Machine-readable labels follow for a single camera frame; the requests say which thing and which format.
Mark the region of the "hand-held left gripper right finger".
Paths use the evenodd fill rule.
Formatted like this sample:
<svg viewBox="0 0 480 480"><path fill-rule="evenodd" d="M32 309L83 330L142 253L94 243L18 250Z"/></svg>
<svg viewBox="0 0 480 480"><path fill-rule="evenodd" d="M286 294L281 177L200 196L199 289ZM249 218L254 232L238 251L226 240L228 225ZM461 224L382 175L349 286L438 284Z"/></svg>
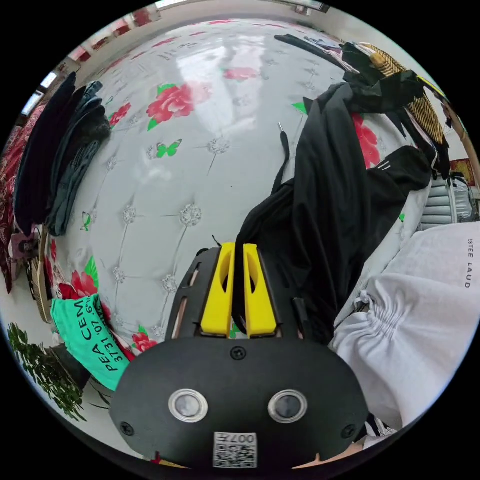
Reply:
<svg viewBox="0 0 480 480"><path fill-rule="evenodd" d="M249 338L282 338L265 263L258 246L243 246L246 334Z"/></svg>

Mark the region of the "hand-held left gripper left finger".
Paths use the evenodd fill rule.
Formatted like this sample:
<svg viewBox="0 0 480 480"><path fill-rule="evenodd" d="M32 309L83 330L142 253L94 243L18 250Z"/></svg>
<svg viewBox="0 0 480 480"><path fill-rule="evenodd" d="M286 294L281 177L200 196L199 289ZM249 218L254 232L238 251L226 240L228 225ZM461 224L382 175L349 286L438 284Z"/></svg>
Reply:
<svg viewBox="0 0 480 480"><path fill-rule="evenodd" d="M214 249L214 267L200 328L203 335L228 337L232 322L234 270L234 242L227 242Z"/></svg>

